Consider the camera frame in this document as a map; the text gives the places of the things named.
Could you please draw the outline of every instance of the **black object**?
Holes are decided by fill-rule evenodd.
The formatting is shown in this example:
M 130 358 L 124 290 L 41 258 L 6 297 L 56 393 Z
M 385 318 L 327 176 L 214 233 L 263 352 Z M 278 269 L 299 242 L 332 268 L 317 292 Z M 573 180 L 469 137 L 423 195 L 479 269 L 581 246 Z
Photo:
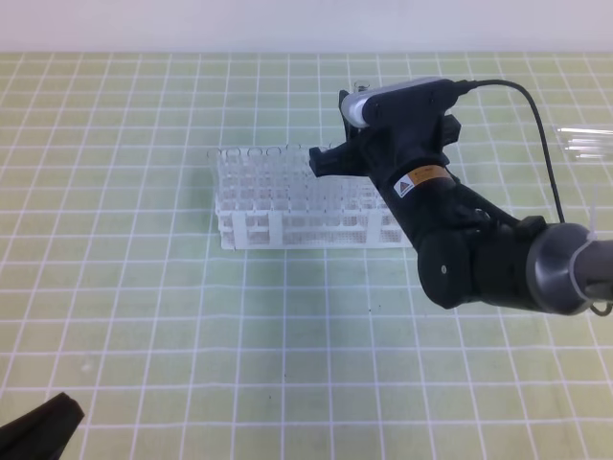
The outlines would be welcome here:
M 76 401 L 58 394 L 0 427 L 0 460 L 58 460 L 83 417 Z
M 461 184 L 446 168 L 449 160 L 443 147 L 458 140 L 461 125 L 445 112 L 468 91 L 490 84 L 518 89 L 528 98 L 563 222 L 547 141 L 534 100 L 523 87 L 510 81 L 429 80 L 379 90 L 366 100 L 351 95 L 347 102 L 361 104 L 363 120 L 359 123 L 366 126 L 361 129 L 345 117 L 343 101 L 350 95 L 341 91 L 339 108 L 347 142 L 325 152 L 311 149 L 310 167 L 318 177 L 358 175 L 373 181 L 417 250 L 421 285 L 438 305 L 451 309 L 466 302 L 483 301 L 528 311 L 585 311 L 592 305 L 586 299 L 595 298 L 588 288 L 597 288 L 594 282 L 585 281 L 578 292 L 571 283 L 571 272 L 575 273 L 573 255 L 585 242 L 583 238 L 576 244 L 578 240 L 571 238 L 575 224 L 547 224 L 541 216 L 520 221 Z M 553 231 L 557 227 L 563 231 Z M 558 250 L 561 245 L 565 251 Z M 610 288 L 604 282 L 613 283 L 613 269 L 608 262 L 603 263 L 598 273 L 602 276 L 598 292 L 602 293 Z M 568 295 L 561 299 L 561 293 Z M 613 292 L 610 294 L 605 299 L 613 301 Z

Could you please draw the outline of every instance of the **white wall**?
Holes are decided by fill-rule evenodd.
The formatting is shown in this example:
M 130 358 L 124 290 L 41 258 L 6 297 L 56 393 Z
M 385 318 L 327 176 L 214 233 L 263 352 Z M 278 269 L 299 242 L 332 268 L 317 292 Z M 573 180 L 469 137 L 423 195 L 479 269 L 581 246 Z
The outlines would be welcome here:
M 611 0 L 0 0 L 0 51 L 613 51 Z

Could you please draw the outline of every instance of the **robotic arm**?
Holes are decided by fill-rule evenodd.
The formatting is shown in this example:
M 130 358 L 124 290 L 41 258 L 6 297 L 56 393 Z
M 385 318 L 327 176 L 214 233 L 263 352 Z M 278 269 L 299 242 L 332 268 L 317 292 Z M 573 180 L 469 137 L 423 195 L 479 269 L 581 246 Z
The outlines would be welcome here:
M 478 86 L 505 84 L 524 94 L 543 140 L 558 224 L 518 220 L 476 194 L 448 169 L 443 147 L 461 125 L 445 115 Z M 445 309 L 466 302 L 558 314 L 613 303 L 613 241 L 589 241 L 588 230 L 564 223 L 545 134 L 532 97 L 503 80 L 423 79 L 370 91 L 340 92 L 347 142 L 311 149 L 317 176 L 368 176 L 418 252 L 421 285 Z

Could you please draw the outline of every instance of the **grid mat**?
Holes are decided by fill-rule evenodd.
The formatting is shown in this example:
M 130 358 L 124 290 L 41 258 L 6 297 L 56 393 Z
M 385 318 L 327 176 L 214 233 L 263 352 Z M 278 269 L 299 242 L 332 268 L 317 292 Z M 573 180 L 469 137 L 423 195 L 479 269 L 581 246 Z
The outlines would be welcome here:
M 0 55 L 0 425 L 66 391 L 66 459 L 613 458 L 610 318 L 442 310 L 410 249 L 220 249 L 207 148 L 336 143 L 339 89 L 431 75 L 613 126 L 611 55 Z M 452 171 L 553 220 L 525 101 L 453 113 Z M 613 238 L 613 162 L 552 150 Z

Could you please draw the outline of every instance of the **warning label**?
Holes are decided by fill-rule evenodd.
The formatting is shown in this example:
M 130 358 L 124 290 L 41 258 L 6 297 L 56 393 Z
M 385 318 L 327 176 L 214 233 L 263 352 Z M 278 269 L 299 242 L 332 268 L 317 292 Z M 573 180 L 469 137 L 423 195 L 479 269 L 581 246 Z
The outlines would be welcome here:
M 409 192 L 411 192 L 411 190 L 415 187 L 415 184 L 413 184 L 413 181 L 409 178 L 408 175 L 404 175 L 403 177 L 400 178 L 400 180 L 396 183 L 396 185 L 394 186 L 394 189 L 396 190 L 396 193 L 400 196 L 403 197 L 406 194 L 408 194 Z
M 394 190 L 396 190 L 398 196 L 403 198 L 422 182 L 438 177 L 451 178 L 449 172 L 447 172 L 445 168 L 437 165 L 422 166 L 401 177 L 394 186 Z

